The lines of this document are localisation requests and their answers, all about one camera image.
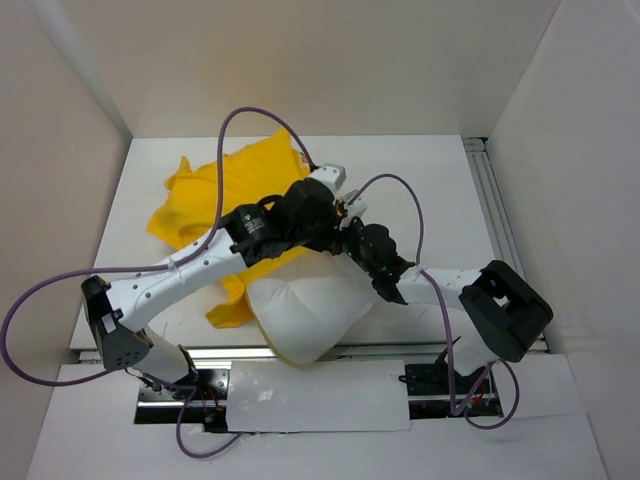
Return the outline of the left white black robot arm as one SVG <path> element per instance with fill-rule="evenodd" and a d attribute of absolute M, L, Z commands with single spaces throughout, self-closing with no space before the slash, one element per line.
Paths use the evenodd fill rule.
<path fill-rule="evenodd" d="M 236 207 L 212 235 L 167 257 L 165 270 L 113 282 L 98 276 L 85 280 L 85 313 L 104 368 L 135 368 L 176 399 L 193 394 L 199 375 L 190 356 L 154 333 L 150 321 L 219 279 L 298 246 L 324 245 L 337 229 L 341 185 L 312 174 L 283 195 Z"/>

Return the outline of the white pillow with yellow edge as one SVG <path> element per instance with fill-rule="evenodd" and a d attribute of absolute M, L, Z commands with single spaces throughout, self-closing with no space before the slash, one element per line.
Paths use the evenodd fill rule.
<path fill-rule="evenodd" d="M 377 301 L 345 254 L 304 253 L 247 287 L 261 334 L 285 362 L 304 366 L 334 347 Z"/>

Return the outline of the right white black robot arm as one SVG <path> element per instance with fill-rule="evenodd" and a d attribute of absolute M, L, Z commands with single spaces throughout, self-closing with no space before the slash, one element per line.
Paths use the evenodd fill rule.
<path fill-rule="evenodd" d="M 398 254 L 386 227 L 358 218 L 337 234 L 336 247 L 370 277 L 385 301 L 467 314 L 475 332 L 453 341 L 436 369 L 438 384 L 448 392 L 460 391 L 490 363 L 521 361 L 554 316 L 546 300 L 501 260 L 481 269 L 425 269 Z"/>

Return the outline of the yellow pillowcase with white print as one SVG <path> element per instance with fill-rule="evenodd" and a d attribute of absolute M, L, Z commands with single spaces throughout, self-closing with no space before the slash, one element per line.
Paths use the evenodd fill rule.
<path fill-rule="evenodd" d="M 287 130 L 224 156 L 224 215 L 234 208 L 286 192 L 296 180 L 310 173 L 301 152 L 291 146 Z M 167 199 L 150 217 L 146 231 L 167 246 L 180 250 L 203 236 L 213 225 L 218 194 L 217 164 L 194 170 L 182 157 L 176 172 L 165 181 Z M 206 313 L 215 328 L 239 327 L 253 318 L 248 287 L 260 278 L 307 253 L 297 247 L 274 260 L 223 278 L 220 283 L 228 299 Z"/>

